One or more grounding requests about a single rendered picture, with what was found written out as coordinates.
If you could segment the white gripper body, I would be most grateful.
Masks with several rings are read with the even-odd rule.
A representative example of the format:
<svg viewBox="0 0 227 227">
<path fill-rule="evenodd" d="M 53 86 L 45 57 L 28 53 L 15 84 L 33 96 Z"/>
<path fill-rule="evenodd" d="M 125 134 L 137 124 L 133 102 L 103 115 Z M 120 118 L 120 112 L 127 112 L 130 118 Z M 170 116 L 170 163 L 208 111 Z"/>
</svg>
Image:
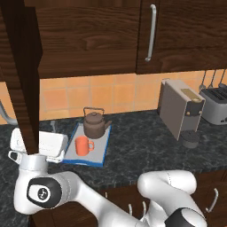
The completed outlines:
<svg viewBox="0 0 227 227">
<path fill-rule="evenodd" d="M 46 131 L 39 132 L 39 153 L 46 156 L 48 162 L 60 163 L 63 161 L 67 143 L 67 135 Z M 21 153 L 27 151 L 19 128 L 12 131 L 10 147 L 13 151 Z"/>
</svg>

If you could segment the orange mug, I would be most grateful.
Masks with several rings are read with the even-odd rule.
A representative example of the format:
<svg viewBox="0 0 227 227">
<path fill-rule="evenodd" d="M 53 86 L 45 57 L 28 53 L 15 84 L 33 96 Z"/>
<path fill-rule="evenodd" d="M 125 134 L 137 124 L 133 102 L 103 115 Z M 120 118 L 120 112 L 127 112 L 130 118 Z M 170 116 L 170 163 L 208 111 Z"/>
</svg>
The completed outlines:
<svg viewBox="0 0 227 227">
<path fill-rule="evenodd" d="M 76 154 L 79 156 L 86 156 L 89 152 L 94 150 L 94 142 L 89 140 L 86 136 L 79 136 L 74 141 Z"/>
</svg>

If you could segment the brown kettle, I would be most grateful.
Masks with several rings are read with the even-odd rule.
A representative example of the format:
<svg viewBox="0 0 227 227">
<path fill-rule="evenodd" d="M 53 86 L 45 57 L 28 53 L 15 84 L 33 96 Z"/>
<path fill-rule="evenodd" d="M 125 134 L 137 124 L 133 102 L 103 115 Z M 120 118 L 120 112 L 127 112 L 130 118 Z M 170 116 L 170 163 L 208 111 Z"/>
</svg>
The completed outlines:
<svg viewBox="0 0 227 227">
<path fill-rule="evenodd" d="M 85 136 L 91 139 L 101 138 L 112 123 L 111 121 L 105 122 L 105 109 L 85 106 L 83 113 L 83 131 Z"/>
</svg>

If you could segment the grey tray with blue rim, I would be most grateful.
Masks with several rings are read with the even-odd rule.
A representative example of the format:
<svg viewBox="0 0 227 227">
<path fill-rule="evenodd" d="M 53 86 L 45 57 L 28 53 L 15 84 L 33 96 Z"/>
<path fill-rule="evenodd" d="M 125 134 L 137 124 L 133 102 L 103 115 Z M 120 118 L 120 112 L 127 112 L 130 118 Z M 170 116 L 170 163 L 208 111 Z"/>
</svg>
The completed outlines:
<svg viewBox="0 0 227 227">
<path fill-rule="evenodd" d="M 86 165 L 102 168 L 105 162 L 105 156 L 111 129 L 112 126 L 109 126 L 106 129 L 105 134 L 101 138 L 93 140 L 94 142 L 93 151 L 90 151 L 86 156 L 78 156 L 76 154 L 74 142 L 77 137 L 84 136 L 83 124 L 78 122 L 68 142 L 67 150 L 64 156 L 64 160 L 62 162 L 67 164 Z"/>
</svg>

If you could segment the dark wood base cabinet front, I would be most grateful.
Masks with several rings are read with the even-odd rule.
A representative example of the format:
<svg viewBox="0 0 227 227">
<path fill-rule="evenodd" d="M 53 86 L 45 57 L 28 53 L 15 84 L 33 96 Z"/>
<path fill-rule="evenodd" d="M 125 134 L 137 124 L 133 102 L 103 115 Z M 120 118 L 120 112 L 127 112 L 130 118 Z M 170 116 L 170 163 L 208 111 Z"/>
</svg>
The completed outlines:
<svg viewBox="0 0 227 227">
<path fill-rule="evenodd" d="M 132 215 L 141 218 L 144 213 L 143 202 L 149 207 L 149 199 L 142 197 L 137 184 L 107 184 L 95 187 L 107 198 L 126 212 L 132 206 Z M 43 210 L 29 217 L 27 227 L 98 227 L 97 219 L 86 208 L 77 202 L 68 202 L 60 207 Z"/>
</svg>

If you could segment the open dark wood cabinet door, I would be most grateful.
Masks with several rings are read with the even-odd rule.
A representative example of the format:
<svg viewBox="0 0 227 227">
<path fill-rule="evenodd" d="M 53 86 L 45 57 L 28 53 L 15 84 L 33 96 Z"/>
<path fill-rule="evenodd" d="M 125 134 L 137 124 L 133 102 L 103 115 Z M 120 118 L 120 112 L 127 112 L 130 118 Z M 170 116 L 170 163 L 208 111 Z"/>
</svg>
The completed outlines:
<svg viewBox="0 0 227 227">
<path fill-rule="evenodd" d="M 0 70 L 29 154 L 38 152 L 38 67 L 43 55 L 35 8 L 0 0 Z"/>
</svg>

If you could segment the dark wood base cabinet door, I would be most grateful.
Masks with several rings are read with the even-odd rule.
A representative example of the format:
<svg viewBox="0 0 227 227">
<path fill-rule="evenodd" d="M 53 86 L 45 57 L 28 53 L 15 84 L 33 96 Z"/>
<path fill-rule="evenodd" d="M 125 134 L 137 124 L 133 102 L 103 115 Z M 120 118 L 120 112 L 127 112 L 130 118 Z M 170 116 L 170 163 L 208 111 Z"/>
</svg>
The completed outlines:
<svg viewBox="0 0 227 227">
<path fill-rule="evenodd" d="M 198 188 L 195 200 L 207 219 L 208 227 L 227 227 L 227 170 L 197 174 Z M 219 197 L 211 213 L 206 211 L 215 197 L 214 188 Z"/>
</svg>

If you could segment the grey curved tap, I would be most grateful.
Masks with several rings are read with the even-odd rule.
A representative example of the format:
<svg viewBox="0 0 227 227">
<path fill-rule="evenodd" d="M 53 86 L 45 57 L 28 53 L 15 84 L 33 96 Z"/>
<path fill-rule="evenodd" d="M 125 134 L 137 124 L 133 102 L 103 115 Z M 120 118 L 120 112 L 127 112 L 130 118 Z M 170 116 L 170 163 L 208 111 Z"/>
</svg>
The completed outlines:
<svg viewBox="0 0 227 227">
<path fill-rule="evenodd" d="M 18 124 L 16 119 L 11 118 L 4 109 L 2 101 L 0 100 L 0 115 L 4 118 L 4 120 L 10 124 L 16 126 Z"/>
</svg>

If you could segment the grey coffee machine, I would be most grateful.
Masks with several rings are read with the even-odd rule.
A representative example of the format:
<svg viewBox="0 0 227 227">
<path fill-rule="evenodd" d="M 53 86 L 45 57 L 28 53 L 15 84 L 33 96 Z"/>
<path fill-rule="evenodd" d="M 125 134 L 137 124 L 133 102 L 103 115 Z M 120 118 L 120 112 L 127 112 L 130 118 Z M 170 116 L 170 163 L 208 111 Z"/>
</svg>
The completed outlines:
<svg viewBox="0 0 227 227">
<path fill-rule="evenodd" d="M 176 141 L 196 148 L 197 129 L 205 99 L 181 80 L 163 79 L 160 86 L 158 113 Z"/>
</svg>

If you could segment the silver toaster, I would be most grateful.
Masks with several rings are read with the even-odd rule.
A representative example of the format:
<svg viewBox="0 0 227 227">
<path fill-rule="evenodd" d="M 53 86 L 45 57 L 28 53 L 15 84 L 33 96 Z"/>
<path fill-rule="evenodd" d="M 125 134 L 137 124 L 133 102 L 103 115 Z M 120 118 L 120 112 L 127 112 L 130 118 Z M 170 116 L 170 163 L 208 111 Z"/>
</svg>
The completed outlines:
<svg viewBox="0 0 227 227">
<path fill-rule="evenodd" d="M 227 87 L 212 88 L 200 91 L 206 100 L 202 118 L 214 125 L 227 124 Z"/>
</svg>

